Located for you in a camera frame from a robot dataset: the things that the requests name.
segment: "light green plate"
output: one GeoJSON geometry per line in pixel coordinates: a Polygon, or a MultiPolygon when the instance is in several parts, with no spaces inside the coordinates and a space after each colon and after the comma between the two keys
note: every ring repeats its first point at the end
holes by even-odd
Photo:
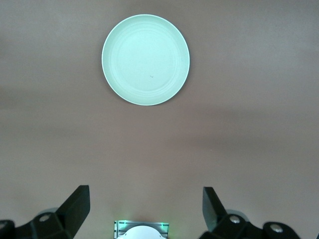
{"type": "Polygon", "coordinates": [[[106,38],[102,67],[120,97],[137,105],[157,105],[183,86],[189,51],[182,34],[169,21],[135,15],[117,24],[106,38]]]}

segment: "plate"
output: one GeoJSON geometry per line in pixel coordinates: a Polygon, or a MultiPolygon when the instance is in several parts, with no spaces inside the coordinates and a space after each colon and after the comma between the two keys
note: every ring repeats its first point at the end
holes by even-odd
{"type": "Polygon", "coordinates": [[[106,38],[102,68],[120,97],[136,105],[157,105],[183,86],[189,50],[181,32],[166,19],[134,15],[118,23],[106,38]]]}

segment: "table surface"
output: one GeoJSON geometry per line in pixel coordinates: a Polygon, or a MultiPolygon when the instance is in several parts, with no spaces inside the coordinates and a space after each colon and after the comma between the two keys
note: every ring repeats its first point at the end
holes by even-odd
{"type": "Polygon", "coordinates": [[[17,226],[90,185],[76,239],[113,238],[114,220],[205,230],[202,187],[261,227],[316,238],[319,2],[0,2],[0,218],[17,226]],[[107,84],[104,41],[154,14],[185,37],[190,71],[169,101],[130,104],[107,84]]]}

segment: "round plate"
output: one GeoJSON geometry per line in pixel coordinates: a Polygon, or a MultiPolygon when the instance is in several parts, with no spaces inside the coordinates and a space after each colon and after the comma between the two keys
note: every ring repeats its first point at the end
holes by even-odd
{"type": "Polygon", "coordinates": [[[183,86],[189,51],[182,34],[169,21],[135,15],[117,24],[106,38],[102,67],[120,97],[137,105],[157,105],[183,86]]]}

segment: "screw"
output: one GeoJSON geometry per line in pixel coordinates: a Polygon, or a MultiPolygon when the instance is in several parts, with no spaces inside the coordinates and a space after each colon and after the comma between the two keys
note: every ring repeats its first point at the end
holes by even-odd
{"type": "Polygon", "coordinates": [[[45,222],[46,220],[48,220],[50,218],[50,214],[45,214],[42,217],[40,217],[39,221],[40,222],[45,222]]]}
{"type": "Polygon", "coordinates": [[[231,216],[229,219],[232,223],[240,223],[240,220],[237,216],[231,216]]]}
{"type": "Polygon", "coordinates": [[[6,226],[6,222],[0,223],[0,230],[6,226]]]}
{"type": "Polygon", "coordinates": [[[282,233],[284,231],[278,224],[271,224],[270,228],[277,233],[282,233]]]}

